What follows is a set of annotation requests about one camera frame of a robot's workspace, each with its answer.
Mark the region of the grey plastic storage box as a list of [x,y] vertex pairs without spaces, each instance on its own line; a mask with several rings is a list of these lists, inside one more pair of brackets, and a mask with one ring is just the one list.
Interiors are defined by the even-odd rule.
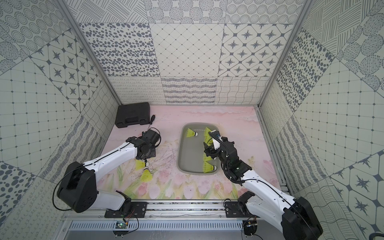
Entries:
[[[214,165],[216,171],[210,174],[203,173],[204,131],[206,127],[211,131],[218,129],[217,126],[206,123],[189,123],[183,127],[177,157],[177,167],[181,172],[191,175],[213,175],[218,171],[216,163],[210,160],[208,163]],[[198,136],[186,138],[187,129],[197,132]]]

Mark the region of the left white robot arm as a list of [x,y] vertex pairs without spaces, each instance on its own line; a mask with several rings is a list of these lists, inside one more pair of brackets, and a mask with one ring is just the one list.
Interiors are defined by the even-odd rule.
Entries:
[[132,213],[131,198],[121,191],[102,191],[98,182],[130,160],[146,163],[155,157],[160,143],[160,132],[156,128],[149,128],[140,137],[129,137],[125,143],[100,157],[84,163],[73,162],[68,165],[63,178],[54,188],[53,196],[76,213],[88,209],[105,209],[126,217]]

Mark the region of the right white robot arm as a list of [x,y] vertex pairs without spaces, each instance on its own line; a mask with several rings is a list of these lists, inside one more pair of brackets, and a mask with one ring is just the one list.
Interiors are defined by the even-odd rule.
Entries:
[[294,198],[265,181],[239,158],[234,142],[219,131],[209,132],[209,140],[213,143],[204,144],[205,155],[219,160],[227,179],[247,189],[238,198],[241,210],[264,219],[286,240],[317,240],[323,234],[309,201]]

